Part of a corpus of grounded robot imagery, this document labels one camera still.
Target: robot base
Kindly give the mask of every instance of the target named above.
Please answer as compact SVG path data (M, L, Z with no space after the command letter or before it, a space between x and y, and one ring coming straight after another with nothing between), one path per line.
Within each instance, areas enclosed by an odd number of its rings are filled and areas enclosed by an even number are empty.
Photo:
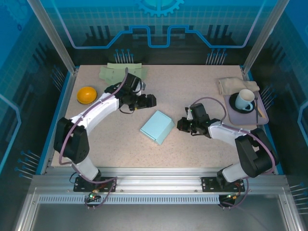
M201 177L202 191L205 193L236 193L238 191L245 192L245 186L243 180L236 180L229 185L221 188L216 180L216 177Z
M101 177L100 181L103 180L108 180L112 177ZM100 193L105 193L105 192L109 192L111 186L112 186L112 181L108 182L106 184L92 184L87 182L85 179L83 179L82 177L76 177L75 179L75 184L74 184L74 192L84 192L84 193L90 193L92 192L94 189L99 189ZM111 190L111 192L115 192L116 190L116 185L114 186L114 188Z

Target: black saucer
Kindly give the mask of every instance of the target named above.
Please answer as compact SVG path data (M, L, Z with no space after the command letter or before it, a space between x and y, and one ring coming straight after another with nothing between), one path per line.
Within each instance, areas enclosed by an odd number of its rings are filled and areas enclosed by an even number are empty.
M230 96L229 98L229 104L231 106L231 108L234 110L234 111L237 111L239 113L242 113L242 114L248 114L248 113L251 113L254 109L255 109L255 101L252 101L251 104L252 104L252 110L251 111L245 111L245 110L240 110L238 108L236 108L235 106L235 100L236 100L236 97L239 93L234 93L233 95Z

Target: table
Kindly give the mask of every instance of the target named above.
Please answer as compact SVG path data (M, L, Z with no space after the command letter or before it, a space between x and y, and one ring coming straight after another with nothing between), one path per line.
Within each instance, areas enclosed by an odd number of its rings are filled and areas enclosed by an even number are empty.
M239 66L224 65L149 65L144 80L144 93L157 98L157 106L126 115L119 111L105 118L89 135L90 158L97 167L226 167L239 161L236 148L219 140L193 137L178 131L176 126L158 145L140 132L140 128L155 113L161 111L176 124L186 116L184 107L195 100L210 96L224 104L217 80L223 77L243 79ZM101 65L82 65L70 98L66 118L84 111L88 105L77 102L77 91L94 87L101 95L108 86L99 78ZM201 101L210 118L223 117L221 106L211 100ZM230 123L228 116L225 123ZM245 126L254 129L256 126ZM55 152L52 166L58 167Z

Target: gear logo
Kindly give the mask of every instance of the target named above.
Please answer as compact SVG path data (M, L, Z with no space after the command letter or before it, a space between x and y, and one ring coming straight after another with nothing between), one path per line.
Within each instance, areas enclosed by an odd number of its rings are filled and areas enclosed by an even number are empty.
M139 5L140 10L144 10L144 13L160 17L161 15L167 16L168 13L174 13L174 10L178 10L184 0L136 0L136 3Z
M19 24L27 18L26 0L0 0L0 6L5 6L11 17Z

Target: glass panel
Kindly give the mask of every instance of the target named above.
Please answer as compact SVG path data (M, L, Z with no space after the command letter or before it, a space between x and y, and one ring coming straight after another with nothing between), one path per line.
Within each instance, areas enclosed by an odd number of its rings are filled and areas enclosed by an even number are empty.
M261 91L270 86L268 126L291 186L308 184L307 7L307 1L289 2L251 69Z
M12 230L19 216L67 70L27 1L1 1L0 21L0 230L4 231Z
M76 65L243 64L276 0L42 3Z

